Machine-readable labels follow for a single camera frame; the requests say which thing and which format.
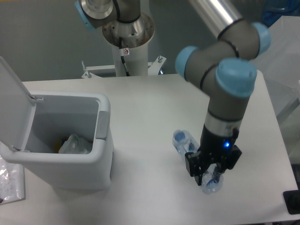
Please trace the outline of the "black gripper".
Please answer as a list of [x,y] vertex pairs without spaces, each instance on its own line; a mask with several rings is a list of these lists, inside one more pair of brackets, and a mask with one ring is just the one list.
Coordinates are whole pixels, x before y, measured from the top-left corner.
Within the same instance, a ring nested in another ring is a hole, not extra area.
[[204,172],[213,164],[212,178],[220,180],[225,170],[233,169],[242,152],[235,145],[239,129],[233,128],[230,136],[218,136],[203,127],[198,152],[185,154],[186,169],[198,186],[202,185]]

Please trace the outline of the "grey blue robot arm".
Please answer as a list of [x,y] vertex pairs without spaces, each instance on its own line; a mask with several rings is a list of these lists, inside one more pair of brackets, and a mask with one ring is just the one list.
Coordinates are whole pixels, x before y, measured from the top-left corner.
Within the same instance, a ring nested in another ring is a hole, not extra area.
[[[203,50],[185,47],[176,58],[177,73],[210,98],[199,147],[184,145],[178,152],[197,185],[210,187],[220,184],[221,175],[233,169],[241,156],[235,141],[257,76],[250,61],[268,50],[271,36],[265,25],[244,20],[228,0],[190,4],[217,42]],[[78,0],[75,7],[84,25],[102,28],[114,47],[117,76],[148,73],[146,53],[132,58],[133,50],[145,46],[154,33],[138,0]]]

